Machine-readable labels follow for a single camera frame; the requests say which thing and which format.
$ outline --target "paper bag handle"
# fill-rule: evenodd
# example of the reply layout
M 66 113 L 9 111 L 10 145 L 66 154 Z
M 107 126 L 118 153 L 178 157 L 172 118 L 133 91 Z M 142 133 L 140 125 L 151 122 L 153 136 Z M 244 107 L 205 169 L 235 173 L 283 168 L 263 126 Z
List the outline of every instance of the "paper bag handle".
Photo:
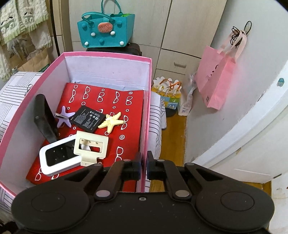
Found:
M 235 62 L 237 61 L 237 59 L 239 58 L 239 56 L 241 55 L 241 53 L 243 52 L 244 48 L 245 48 L 245 45 L 246 45 L 246 42 L 247 42 L 247 36 L 246 36 L 246 33 L 244 31 L 242 31 L 242 41 L 236 51 L 236 54 L 234 56 L 234 60 Z
M 169 88 L 170 88 L 170 89 L 174 89 L 174 86 L 175 86 L 175 85 L 179 85 L 178 88 L 177 88 L 177 91 L 178 91 L 178 90 L 179 90 L 179 87 L 181 87 L 182 83 L 181 83 L 180 81 L 178 81 L 178 82 L 176 82 L 176 83 L 174 83 L 174 84 L 171 84 L 171 85 L 169 86 Z
M 159 84 L 162 84 L 163 82 L 169 81 L 168 79 L 163 79 Z
M 227 44 L 230 42 L 232 35 L 234 33 L 230 33 L 230 35 L 226 38 L 226 40 L 223 42 L 223 44 L 220 46 L 220 49 L 217 51 L 218 54 L 220 54 L 227 46 Z
M 229 51 L 232 50 L 233 47 L 234 47 L 235 45 L 237 45 L 237 43 L 241 40 L 241 38 L 242 38 L 242 33 L 243 33 L 243 32 L 244 32 L 244 31 L 242 31 L 242 30 L 240 31 L 239 36 L 237 37 L 237 40 L 233 43 L 233 45 L 230 46 L 230 49 L 226 52 L 226 54 L 229 53 Z M 223 50 L 227 47 L 227 44 L 229 44 L 232 35 L 234 35 L 233 32 L 230 33 L 230 35 L 226 38 L 226 40 L 225 40 L 225 41 L 223 42 L 223 44 L 220 46 L 220 49 L 217 51 L 218 54 L 220 54 L 221 52 L 223 52 Z

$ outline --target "yellow starfish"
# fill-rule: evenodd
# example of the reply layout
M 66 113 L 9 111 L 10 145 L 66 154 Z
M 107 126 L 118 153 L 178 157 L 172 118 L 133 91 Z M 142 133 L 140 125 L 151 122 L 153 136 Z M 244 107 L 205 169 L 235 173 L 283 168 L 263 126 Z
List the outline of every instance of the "yellow starfish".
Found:
M 107 132 L 111 133 L 115 125 L 123 124 L 124 120 L 118 120 L 121 115 L 121 112 L 118 112 L 114 116 L 106 115 L 106 120 L 98 126 L 98 128 L 107 127 Z

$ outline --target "purple starfish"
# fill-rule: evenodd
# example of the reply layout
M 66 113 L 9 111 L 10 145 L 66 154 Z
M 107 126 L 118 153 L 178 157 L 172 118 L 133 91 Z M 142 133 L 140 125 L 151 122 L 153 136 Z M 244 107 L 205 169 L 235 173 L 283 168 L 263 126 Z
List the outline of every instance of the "purple starfish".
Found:
M 62 123 L 65 123 L 69 128 L 71 127 L 71 123 L 69 121 L 69 117 L 71 117 L 72 115 L 74 115 L 75 112 L 71 112 L 71 113 L 66 113 L 66 108 L 65 106 L 62 106 L 62 111 L 60 115 L 60 117 L 55 116 L 57 119 L 59 119 L 58 124 L 57 124 L 57 128 L 60 128 L 60 126 L 62 125 Z

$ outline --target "red cloth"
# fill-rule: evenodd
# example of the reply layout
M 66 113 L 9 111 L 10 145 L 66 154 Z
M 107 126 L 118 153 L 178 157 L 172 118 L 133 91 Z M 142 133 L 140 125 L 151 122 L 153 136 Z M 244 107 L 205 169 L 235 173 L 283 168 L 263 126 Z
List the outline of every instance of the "red cloth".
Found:
M 96 129 L 95 134 L 109 137 L 106 158 L 98 161 L 102 162 L 104 167 L 109 167 L 115 161 L 121 159 L 133 160 L 135 154 L 139 151 L 143 91 L 116 91 L 91 85 L 67 83 L 63 90 L 57 113 L 61 113 L 62 106 L 65 106 L 66 112 L 70 113 L 76 112 L 81 105 L 109 115 L 121 112 L 119 119 L 125 121 L 124 124 L 115 126 L 109 135 L 106 127 Z M 71 134 L 76 134 L 77 130 L 82 131 L 73 124 L 71 128 L 63 124 L 58 129 L 59 137 L 63 139 Z M 52 177 L 46 176 L 41 172 L 40 160 L 39 156 L 37 156 L 26 179 L 33 184 L 41 184 L 80 168 L 82 167 L 78 166 Z M 123 190 L 135 191 L 135 182 L 126 182 Z

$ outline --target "metal clip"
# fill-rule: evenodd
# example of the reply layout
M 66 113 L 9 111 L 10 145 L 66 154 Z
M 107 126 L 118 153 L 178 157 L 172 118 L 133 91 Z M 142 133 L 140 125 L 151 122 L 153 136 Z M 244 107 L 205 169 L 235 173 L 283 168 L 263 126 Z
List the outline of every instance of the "metal clip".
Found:
M 57 118 L 67 119 L 68 120 L 68 116 L 65 116 L 65 115 L 61 115 L 61 114 L 55 113 L 54 116 L 57 117 Z

